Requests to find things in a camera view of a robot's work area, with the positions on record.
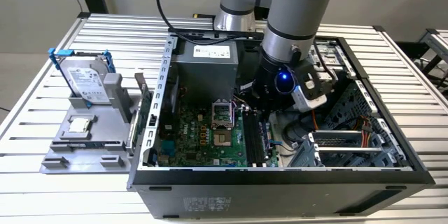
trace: gray wall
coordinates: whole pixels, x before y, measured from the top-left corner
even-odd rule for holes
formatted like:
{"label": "gray wall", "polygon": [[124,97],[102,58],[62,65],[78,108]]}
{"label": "gray wall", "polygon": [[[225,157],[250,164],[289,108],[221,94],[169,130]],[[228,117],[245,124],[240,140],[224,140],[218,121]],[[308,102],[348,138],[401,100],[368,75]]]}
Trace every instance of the gray wall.
{"label": "gray wall", "polygon": [[76,0],[0,0],[0,52],[46,52],[78,12]]}
{"label": "gray wall", "polygon": [[[330,0],[324,22],[382,25],[394,39],[414,40],[426,27],[448,29],[445,0]],[[106,0],[112,13],[156,16],[154,0]],[[168,16],[214,14],[218,0],[161,0]],[[0,0],[0,52],[45,52],[78,13],[74,0]]]}

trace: robotic arm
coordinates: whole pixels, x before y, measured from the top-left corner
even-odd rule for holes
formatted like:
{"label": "robotic arm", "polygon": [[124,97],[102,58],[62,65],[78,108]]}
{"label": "robotic arm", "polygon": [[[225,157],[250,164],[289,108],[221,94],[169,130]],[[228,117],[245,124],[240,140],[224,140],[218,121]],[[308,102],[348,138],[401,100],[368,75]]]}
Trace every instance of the robotic arm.
{"label": "robotic arm", "polygon": [[[232,6],[229,2],[221,0],[221,7],[222,3]],[[326,102],[325,93],[330,92],[332,82],[318,80],[312,64],[304,59],[328,2],[329,0],[272,0],[260,49],[260,66],[253,82],[240,89],[240,95],[248,104],[265,115],[292,104],[304,112]],[[226,28],[232,30],[232,25],[228,24]]]}

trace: blue drive bracket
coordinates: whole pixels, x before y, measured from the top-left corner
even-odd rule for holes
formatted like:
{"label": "blue drive bracket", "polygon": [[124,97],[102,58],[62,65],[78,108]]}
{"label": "blue drive bracket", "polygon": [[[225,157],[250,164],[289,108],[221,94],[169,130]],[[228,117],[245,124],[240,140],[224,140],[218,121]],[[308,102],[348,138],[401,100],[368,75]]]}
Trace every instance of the blue drive bracket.
{"label": "blue drive bracket", "polygon": [[[66,77],[65,77],[64,72],[61,71],[61,66],[58,65],[58,61],[57,61],[57,59],[56,59],[54,51],[56,51],[56,49],[54,49],[53,47],[50,47],[50,48],[48,49],[48,58],[49,58],[50,62],[53,62],[56,69],[61,72],[62,78],[64,78],[65,83],[66,83],[66,85],[68,85],[68,88],[69,88],[69,90],[70,90],[70,92],[72,92],[72,96],[76,97],[76,93],[74,93],[74,91],[73,91],[73,88],[72,88],[72,86],[69,85],[69,82],[68,82],[68,79],[66,79]],[[73,50],[62,50],[62,51],[64,51],[64,52],[62,52],[62,56],[70,56],[70,55],[73,55],[73,53],[74,53]]]}
{"label": "blue drive bracket", "polygon": [[112,61],[112,54],[106,49],[104,50],[102,55],[105,57],[106,68],[108,68],[109,72],[116,73],[114,65],[113,65],[113,61]]}

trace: motherboard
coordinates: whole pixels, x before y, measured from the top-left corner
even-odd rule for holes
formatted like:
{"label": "motherboard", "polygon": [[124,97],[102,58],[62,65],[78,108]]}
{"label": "motherboard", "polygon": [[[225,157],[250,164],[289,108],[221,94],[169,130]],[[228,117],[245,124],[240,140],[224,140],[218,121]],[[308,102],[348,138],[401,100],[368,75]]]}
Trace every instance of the motherboard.
{"label": "motherboard", "polygon": [[178,129],[174,136],[161,142],[158,165],[250,167],[252,150],[260,150],[258,163],[265,167],[277,167],[276,151],[265,145],[266,135],[270,137],[270,134],[262,132],[266,128],[260,127],[261,123],[257,123],[256,132],[249,134],[258,147],[253,149],[253,142],[245,141],[249,132],[244,132],[244,116],[242,110],[232,103],[218,102],[210,108],[180,104]]}

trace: gray floor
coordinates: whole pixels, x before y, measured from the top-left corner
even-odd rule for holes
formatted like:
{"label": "gray floor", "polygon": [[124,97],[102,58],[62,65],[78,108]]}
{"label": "gray floor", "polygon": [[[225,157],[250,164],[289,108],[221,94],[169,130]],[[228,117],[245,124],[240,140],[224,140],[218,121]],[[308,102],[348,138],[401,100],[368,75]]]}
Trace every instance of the gray floor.
{"label": "gray floor", "polygon": [[[48,59],[46,54],[0,53],[0,106],[12,109]],[[0,123],[8,112],[0,110]]]}

